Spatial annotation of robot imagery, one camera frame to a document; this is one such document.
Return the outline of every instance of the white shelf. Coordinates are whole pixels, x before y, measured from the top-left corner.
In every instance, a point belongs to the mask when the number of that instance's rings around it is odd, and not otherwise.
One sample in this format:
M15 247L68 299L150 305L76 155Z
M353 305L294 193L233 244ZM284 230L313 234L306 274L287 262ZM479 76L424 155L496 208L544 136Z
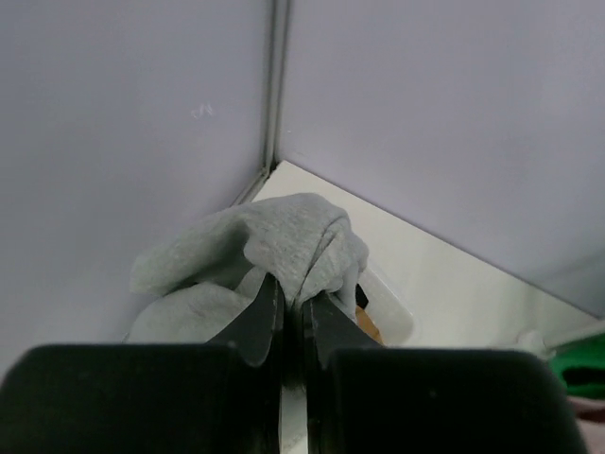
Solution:
M256 199L299 192L320 194L349 212L372 261L420 321L422 330L410 346L506 346L531 330L551 337L596 321L288 162L278 166Z

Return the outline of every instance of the lavender wall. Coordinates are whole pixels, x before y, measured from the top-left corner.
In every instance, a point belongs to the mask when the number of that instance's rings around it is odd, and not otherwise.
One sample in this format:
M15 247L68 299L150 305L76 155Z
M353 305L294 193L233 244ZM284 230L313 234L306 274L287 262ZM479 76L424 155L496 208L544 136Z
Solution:
M130 264L229 205L261 162L268 2L0 6L0 375L27 347L117 341Z
M280 155L605 314L605 3L293 2Z

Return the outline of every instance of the gray cloth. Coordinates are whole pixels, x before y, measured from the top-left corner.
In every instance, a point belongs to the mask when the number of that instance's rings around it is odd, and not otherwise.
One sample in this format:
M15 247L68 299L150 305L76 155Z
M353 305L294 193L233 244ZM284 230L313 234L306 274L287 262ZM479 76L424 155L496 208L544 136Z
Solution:
M127 341L207 341L252 301L267 272L280 282L286 310L326 290L355 321L367 257L347 213L321 196L229 208L136 259L130 289L161 298L141 312Z

